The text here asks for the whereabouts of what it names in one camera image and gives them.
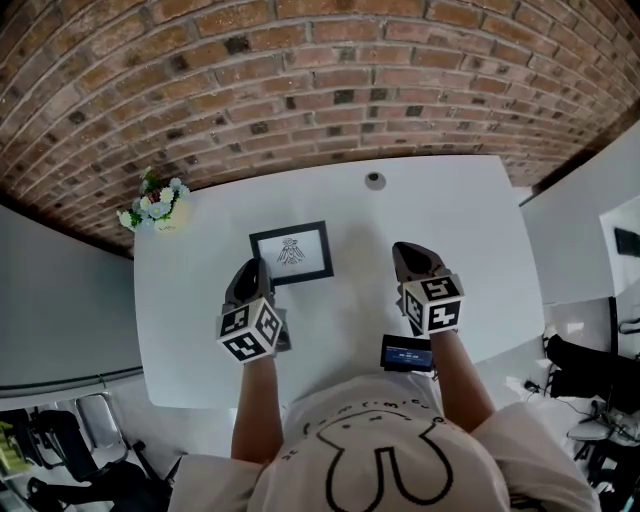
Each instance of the black chair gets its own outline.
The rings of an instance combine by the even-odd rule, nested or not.
[[[136,452],[149,477],[140,467],[123,460],[98,468],[78,421],[70,412],[43,411],[33,420],[33,427],[43,441],[48,440],[75,480],[91,484],[87,487],[49,485],[32,478],[27,501],[36,511],[58,512],[64,510],[62,504],[97,501],[112,501],[114,512],[165,512],[169,508],[171,486],[151,469],[139,444]]]

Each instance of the gray wall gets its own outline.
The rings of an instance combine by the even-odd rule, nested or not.
[[[140,365],[133,262],[0,206],[0,388]]]

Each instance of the white wall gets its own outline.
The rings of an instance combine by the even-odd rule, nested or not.
[[[600,216],[640,195],[640,122],[522,207],[546,304],[615,295]]]
[[[603,214],[600,223],[609,252],[613,287],[617,297],[640,279],[640,258],[618,254],[614,231],[615,228],[622,228],[640,234],[640,197]]]
[[[140,364],[133,262],[0,206],[0,397]]]

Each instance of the white t-shirt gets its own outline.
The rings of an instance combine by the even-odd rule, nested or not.
[[[431,380],[358,377],[294,404],[266,468],[185,457],[169,512],[598,511],[574,462],[524,404],[472,435]]]

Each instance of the brick wall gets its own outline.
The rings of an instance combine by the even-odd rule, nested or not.
[[[624,0],[27,0],[0,32],[0,191],[114,246],[154,165],[201,188],[496,154],[533,185],[640,98]]]

